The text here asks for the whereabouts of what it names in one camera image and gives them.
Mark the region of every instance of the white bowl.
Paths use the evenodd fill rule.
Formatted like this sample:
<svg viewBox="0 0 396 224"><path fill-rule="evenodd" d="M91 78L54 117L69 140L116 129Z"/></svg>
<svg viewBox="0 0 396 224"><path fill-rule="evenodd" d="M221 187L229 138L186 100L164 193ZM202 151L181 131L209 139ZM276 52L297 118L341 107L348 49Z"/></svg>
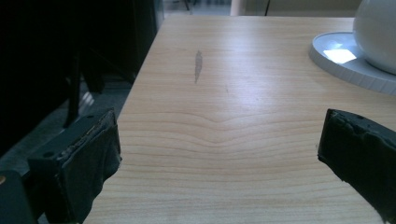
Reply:
<svg viewBox="0 0 396 224"><path fill-rule="evenodd" d="M363 0L353 31L366 60L396 75L396 0Z"/></svg>

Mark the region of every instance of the white object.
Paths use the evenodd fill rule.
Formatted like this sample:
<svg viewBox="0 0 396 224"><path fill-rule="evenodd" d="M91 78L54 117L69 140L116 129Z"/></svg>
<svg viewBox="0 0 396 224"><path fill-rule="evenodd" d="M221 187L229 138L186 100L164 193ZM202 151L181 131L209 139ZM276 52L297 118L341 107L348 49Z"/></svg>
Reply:
<svg viewBox="0 0 396 224"><path fill-rule="evenodd" d="M368 64L351 32L318 35L309 56L335 77L368 90L396 95L396 76Z"/></svg>
<svg viewBox="0 0 396 224"><path fill-rule="evenodd" d="M245 14L246 0L233 0L231 2L231 16L243 16Z"/></svg>
<svg viewBox="0 0 396 224"><path fill-rule="evenodd" d="M396 75L396 0L363 0L353 30L367 61Z"/></svg>

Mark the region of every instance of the wooden table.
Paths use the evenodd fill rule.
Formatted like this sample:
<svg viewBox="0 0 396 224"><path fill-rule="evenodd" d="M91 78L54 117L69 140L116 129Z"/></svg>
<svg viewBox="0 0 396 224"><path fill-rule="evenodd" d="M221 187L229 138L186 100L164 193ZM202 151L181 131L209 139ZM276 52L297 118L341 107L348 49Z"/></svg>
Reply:
<svg viewBox="0 0 396 224"><path fill-rule="evenodd" d="M122 166L86 223L382 223L317 158L328 108L396 130L395 97L308 57L352 22L166 19L118 120Z"/></svg>

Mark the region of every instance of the dark background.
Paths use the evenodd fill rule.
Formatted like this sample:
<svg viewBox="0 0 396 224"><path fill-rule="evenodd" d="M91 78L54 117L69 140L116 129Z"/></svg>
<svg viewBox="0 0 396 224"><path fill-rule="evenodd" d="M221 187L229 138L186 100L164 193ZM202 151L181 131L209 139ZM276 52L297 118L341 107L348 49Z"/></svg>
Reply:
<svg viewBox="0 0 396 224"><path fill-rule="evenodd" d="M0 0L0 156L68 99L77 52L87 81L105 73L134 80L162 7L161 0Z"/></svg>

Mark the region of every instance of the white plate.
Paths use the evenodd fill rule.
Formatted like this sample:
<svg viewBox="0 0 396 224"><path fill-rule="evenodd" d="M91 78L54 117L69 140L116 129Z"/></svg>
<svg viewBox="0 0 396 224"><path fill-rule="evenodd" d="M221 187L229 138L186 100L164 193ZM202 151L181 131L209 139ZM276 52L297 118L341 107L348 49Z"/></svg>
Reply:
<svg viewBox="0 0 396 224"><path fill-rule="evenodd" d="M309 57L317 66L344 81L396 95L396 76L367 63L351 32L318 35L312 42Z"/></svg>

